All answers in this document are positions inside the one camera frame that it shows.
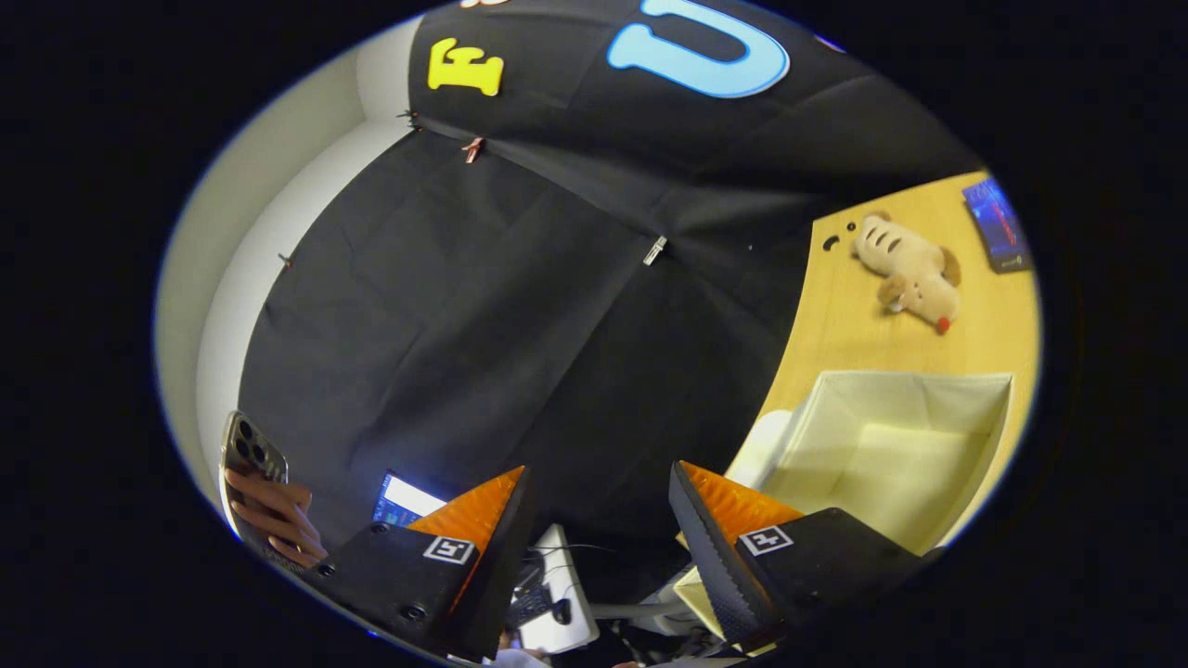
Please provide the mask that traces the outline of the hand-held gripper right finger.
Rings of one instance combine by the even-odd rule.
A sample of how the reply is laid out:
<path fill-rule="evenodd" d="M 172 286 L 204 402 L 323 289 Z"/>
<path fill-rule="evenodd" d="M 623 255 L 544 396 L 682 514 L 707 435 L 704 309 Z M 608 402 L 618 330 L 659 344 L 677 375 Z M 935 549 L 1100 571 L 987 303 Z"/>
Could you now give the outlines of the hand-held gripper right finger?
<path fill-rule="evenodd" d="M 933 563 L 841 508 L 803 513 L 687 461 L 666 498 L 722 638 L 745 653 L 816 634 Z"/>

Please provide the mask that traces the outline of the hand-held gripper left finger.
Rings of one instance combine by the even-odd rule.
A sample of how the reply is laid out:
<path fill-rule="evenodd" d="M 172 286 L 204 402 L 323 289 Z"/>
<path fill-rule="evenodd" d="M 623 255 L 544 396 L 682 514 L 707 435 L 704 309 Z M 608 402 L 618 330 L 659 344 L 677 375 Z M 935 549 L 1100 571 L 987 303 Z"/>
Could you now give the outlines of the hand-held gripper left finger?
<path fill-rule="evenodd" d="M 415 650 L 493 657 L 537 517 L 532 487 L 520 466 L 407 527 L 373 521 L 303 581 Z"/>

